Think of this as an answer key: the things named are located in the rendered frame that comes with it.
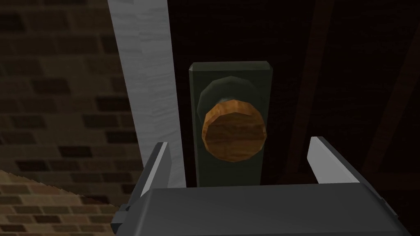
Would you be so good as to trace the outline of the dark brown door leaf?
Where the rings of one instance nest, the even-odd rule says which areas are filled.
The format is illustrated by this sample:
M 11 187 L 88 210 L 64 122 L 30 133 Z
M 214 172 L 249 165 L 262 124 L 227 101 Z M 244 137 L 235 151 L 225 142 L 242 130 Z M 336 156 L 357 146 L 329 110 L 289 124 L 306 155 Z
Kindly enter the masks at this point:
M 420 0 L 168 0 L 187 186 L 196 185 L 188 69 L 267 61 L 274 70 L 263 184 L 312 183 L 311 136 L 358 170 L 420 23 Z

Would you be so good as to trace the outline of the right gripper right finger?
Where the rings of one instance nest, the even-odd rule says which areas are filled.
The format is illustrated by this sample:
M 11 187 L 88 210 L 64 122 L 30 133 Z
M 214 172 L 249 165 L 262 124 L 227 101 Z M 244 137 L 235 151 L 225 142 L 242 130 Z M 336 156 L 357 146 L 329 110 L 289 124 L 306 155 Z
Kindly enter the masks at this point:
M 319 184 L 362 183 L 379 199 L 383 199 L 373 186 L 324 137 L 313 136 L 307 161 Z

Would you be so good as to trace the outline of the wooden round door knob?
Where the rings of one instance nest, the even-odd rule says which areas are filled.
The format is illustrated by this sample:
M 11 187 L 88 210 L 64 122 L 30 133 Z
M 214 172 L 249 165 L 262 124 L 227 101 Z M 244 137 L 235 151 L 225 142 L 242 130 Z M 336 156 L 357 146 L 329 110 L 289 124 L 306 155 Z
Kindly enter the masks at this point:
M 266 61 L 190 66 L 198 187 L 260 184 L 272 74 Z

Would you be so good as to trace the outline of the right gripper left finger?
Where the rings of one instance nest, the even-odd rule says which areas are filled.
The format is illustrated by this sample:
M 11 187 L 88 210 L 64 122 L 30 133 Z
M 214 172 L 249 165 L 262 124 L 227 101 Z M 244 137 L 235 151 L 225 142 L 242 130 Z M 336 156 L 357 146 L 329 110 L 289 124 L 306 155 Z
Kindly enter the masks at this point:
M 167 188 L 171 172 L 172 159 L 168 142 L 158 142 L 138 179 L 132 194 L 133 205 L 148 190 L 155 188 Z

